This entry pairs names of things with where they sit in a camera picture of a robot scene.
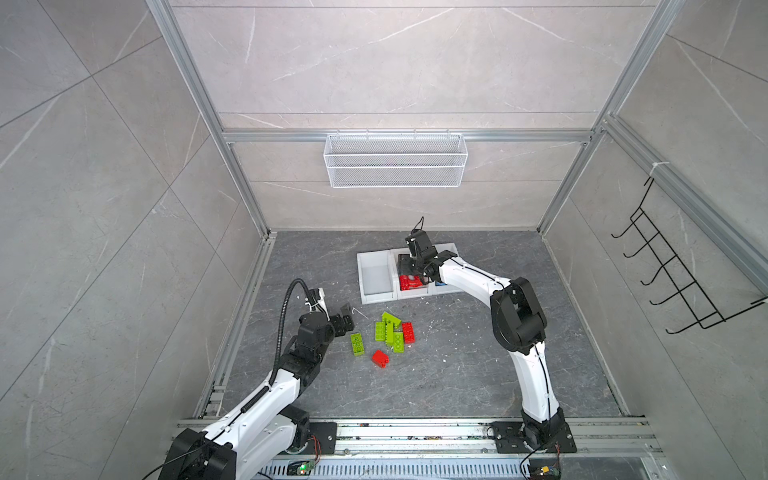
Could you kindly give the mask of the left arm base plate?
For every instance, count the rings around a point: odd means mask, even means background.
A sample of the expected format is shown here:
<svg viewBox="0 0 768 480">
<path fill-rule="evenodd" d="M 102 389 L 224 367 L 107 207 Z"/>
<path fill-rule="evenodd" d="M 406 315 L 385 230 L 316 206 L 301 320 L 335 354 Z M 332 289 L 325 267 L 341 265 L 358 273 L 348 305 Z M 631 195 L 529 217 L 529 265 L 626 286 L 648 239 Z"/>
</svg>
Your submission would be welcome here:
<svg viewBox="0 0 768 480">
<path fill-rule="evenodd" d="M 288 454 L 333 455 L 338 438 L 336 422 L 303 422 L 296 426 Z"/>
</svg>

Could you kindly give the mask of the white three-compartment bin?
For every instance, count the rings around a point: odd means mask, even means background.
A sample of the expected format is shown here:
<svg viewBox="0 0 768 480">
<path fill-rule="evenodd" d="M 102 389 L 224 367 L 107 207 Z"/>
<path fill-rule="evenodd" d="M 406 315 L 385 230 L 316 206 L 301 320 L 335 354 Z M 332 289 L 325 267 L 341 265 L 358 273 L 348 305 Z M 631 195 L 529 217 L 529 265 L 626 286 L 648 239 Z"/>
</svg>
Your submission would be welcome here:
<svg viewBox="0 0 768 480">
<path fill-rule="evenodd" d="M 457 287 L 436 287 L 435 283 L 430 283 L 425 288 L 401 291 L 397 258 L 399 254 L 408 253 L 409 250 L 404 247 L 357 254 L 359 290 L 363 305 L 461 293 Z"/>
</svg>

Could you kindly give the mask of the green lego brick cluster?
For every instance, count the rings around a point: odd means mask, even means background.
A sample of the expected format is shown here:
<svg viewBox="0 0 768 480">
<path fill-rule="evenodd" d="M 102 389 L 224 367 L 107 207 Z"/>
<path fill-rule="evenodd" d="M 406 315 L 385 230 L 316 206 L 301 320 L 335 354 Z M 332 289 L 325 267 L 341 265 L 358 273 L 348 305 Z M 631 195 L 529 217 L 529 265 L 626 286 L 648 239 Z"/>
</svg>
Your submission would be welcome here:
<svg viewBox="0 0 768 480">
<path fill-rule="evenodd" d="M 403 353 L 405 351 L 402 321 L 389 312 L 383 312 L 381 320 L 375 323 L 374 338 L 377 342 L 385 343 L 394 353 Z"/>
</svg>

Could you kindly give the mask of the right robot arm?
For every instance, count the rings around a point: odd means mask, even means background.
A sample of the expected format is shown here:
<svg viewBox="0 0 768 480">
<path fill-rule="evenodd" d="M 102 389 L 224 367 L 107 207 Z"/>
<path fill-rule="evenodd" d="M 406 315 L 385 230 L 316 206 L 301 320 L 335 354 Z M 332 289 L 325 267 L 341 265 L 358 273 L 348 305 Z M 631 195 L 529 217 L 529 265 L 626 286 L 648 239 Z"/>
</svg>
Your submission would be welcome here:
<svg viewBox="0 0 768 480">
<path fill-rule="evenodd" d="M 496 341 L 510 353 L 522 393 L 521 437 L 536 451 L 552 444 L 566 426 L 545 356 L 547 319 L 532 284 L 473 266 L 452 251 L 439 251 L 428 234 L 414 227 L 406 237 L 407 255 L 398 267 L 422 283 L 442 283 L 471 295 L 490 309 Z"/>
</svg>

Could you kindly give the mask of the red arch lego piece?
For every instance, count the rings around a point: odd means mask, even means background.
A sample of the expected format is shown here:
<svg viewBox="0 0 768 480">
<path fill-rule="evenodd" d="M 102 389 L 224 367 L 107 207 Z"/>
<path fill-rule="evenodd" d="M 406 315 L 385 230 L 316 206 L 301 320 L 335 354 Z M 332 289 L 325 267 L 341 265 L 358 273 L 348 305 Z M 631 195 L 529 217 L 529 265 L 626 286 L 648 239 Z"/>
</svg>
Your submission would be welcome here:
<svg viewBox="0 0 768 480">
<path fill-rule="evenodd" d="M 401 291 L 409 291 L 409 290 L 425 288 L 426 284 L 423 282 L 422 278 L 419 276 L 400 275 L 399 287 Z"/>
</svg>

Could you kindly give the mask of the red small lego brick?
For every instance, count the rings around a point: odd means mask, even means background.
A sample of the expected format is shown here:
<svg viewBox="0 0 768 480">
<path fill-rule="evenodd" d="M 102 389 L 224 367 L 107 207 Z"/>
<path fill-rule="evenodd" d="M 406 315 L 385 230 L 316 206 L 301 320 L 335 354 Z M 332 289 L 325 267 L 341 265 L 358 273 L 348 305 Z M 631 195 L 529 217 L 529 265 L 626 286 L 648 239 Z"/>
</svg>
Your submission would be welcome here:
<svg viewBox="0 0 768 480">
<path fill-rule="evenodd" d="M 376 350 L 371 359 L 373 363 L 380 368 L 386 368 L 389 364 L 389 356 L 381 350 Z"/>
</svg>

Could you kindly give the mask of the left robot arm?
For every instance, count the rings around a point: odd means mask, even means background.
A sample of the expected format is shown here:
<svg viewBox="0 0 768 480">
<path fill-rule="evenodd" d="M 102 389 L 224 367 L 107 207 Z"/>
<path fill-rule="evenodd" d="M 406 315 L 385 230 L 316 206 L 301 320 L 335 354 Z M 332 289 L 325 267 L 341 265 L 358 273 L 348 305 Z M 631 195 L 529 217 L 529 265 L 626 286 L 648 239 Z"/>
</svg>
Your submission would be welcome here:
<svg viewBox="0 0 768 480">
<path fill-rule="evenodd" d="M 332 341 L 354 329 L 352 307 L 330 315 L 313 306 L 299 322 L 277 366 L 249 396 L 202 430 L 175 437 L 161 479 L 252 479 L 276 455 L 305 449 L 309 414 L 294 402 L 320 373 Z"/>
</svg>

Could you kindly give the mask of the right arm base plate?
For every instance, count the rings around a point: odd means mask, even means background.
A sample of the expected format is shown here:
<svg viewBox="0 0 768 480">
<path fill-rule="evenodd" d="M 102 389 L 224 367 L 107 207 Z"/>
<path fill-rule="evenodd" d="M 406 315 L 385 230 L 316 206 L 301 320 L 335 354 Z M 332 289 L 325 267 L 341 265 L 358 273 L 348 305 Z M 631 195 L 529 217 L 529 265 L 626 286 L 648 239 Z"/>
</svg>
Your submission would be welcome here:
<svg viewBox="0 0 768 480">
<path fill-rule="evenodd" d="M 578 451 L 570 427 L 565 425 L 548 440 L 539 442 L 525 432 L 522 421 L 495 421 L 486 434 L 499 454 L 576 453 Z"/>
</svg>

